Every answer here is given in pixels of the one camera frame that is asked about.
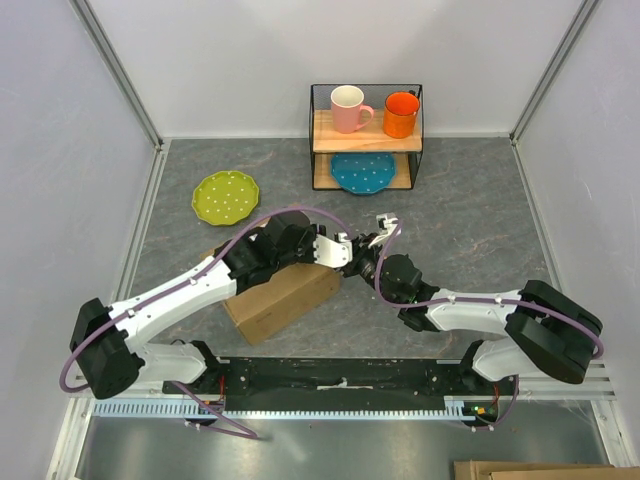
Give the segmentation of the brown cardboard express box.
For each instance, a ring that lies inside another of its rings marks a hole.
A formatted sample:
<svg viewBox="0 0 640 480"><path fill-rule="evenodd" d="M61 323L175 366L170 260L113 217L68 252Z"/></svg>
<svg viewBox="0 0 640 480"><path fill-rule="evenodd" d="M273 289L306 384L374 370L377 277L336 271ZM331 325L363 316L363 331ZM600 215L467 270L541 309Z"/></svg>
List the brown cardboard express box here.
<svg viewBox="0 0 640 480"><path fill-rule="evenodd" d="M238 293L223 302L237 330L258 345L335 295L335 269L295 264L279 269L279 238L290 225L314 224L299 210L280 211L248 230L225 254ZM316 225L317 234L326 229Z"/></svg>

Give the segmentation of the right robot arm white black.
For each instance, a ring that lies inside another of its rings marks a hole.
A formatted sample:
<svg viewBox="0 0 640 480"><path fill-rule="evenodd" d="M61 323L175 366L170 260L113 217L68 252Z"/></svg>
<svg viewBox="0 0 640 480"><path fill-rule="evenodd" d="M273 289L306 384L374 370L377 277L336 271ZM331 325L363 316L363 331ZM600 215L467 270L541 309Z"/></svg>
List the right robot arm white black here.
<svg viewBox="0 0 640 480"><path fill-rule="evenodd" d="M604 352L602 322L541 280L501 293L460 293L432 286L406 255L387 252L374 234L352 240L353 259L345 276L359 276L410 329L422 332L474 331L458 368L467 392L483 392L506 377L539 371L567 383L583 382L589 364Z"/></svg>

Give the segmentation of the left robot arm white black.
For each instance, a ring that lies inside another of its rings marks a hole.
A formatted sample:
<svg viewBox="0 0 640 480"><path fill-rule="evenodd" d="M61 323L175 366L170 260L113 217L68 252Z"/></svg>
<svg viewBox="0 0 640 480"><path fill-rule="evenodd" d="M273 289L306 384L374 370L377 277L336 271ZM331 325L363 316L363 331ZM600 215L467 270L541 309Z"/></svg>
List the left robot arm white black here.
<svg viewBox="0 0 640 480"><path fill-rule="evenodd" d="M146 293L111 306L98 298L85 302L71 335L68 362L78 365L95 398L124 392L150 367L143 349L153 337L208 305L268 282L290 265L314 263L316 238L325 231L303 212L284 209Z"/></svg>

